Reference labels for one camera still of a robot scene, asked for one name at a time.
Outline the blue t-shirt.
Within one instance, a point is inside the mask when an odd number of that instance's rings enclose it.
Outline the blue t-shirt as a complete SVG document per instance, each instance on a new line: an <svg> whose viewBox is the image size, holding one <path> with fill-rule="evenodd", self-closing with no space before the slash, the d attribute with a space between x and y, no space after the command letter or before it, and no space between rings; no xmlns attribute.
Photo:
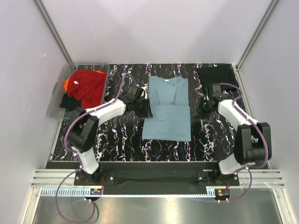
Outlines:
<svg viewBox="0 0 299 224"><path fill-rule="evenodd" d="M191 141L188 80L182 77L149 78L152 118L144 120L142 139Z"/></svg>

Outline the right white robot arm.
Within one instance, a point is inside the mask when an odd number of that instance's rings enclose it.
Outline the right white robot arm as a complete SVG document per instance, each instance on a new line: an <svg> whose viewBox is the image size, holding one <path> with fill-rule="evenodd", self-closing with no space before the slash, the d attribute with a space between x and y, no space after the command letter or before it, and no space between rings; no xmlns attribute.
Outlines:
<svg viewBox="0 0 299 224"><path fill-rule="evenodd" d="M258 122L237 105L242 93L235 99L225 96L221 89L223 85L239 89L228 83L211 84L196 110L202 119L218 112L236 130L233 154L217 162L211 174L211 179L218 185L223 185L243 169L264 168L272 155L270 125Z"/></svg>

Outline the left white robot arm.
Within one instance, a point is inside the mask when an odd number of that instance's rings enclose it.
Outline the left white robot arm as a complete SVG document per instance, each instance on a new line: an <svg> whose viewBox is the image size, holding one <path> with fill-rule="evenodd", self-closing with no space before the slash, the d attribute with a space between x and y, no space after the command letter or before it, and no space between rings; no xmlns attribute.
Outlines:
<svg viewBox="0 0 299 224"><path fill-rule="evenodd" d="M139 118L152 118L146 89L132 85L107 103L86 110L79 107L72 112L64 134L64 147L77 157L79 170L89 184L95 185L101 179L101 168L93 152L98 127L128 112L134 112Z"/></svg>

